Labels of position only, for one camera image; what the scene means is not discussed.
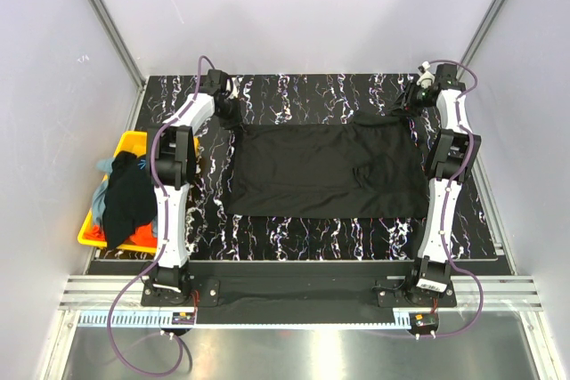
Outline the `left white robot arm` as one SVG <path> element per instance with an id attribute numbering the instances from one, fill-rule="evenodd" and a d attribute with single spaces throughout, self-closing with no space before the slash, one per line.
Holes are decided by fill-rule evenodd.
<path id="1" fill-rule="evenodd" d="M 195 133 L 211 117 L 240 122 L 235 80 L 219 69 L 199 77 L 191 94 L 162 125 L 147 133 L 146 165 L 157 201 L 157 252 L 146 268 L 142 300 L 186 303 L 191 296 L 185 213 L 197 168 Z"/>

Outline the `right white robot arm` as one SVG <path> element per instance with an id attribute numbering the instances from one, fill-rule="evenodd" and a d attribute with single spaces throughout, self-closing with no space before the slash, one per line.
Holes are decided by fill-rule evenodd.
<path id="1" fill-rule="evenodd" d="M 473 133 L 466 110 L 467 94 L 477 87 L 477 78 L 467 87 L 458 71 L 471 70 L 451 60 L 425 61 L 419 75 L 404 87 L 388 112 L 392 116 L 417 117 L 423 109 L 435 108 L 440 130 L 425 164 L 429 207 L 424 236 L 402 295 L 413 305 L 430 305 L 452 291 L 452 273 L 460 269 L 451 256 L 450 239 L 457 200 L 469 178 L 481 145 Z"/>

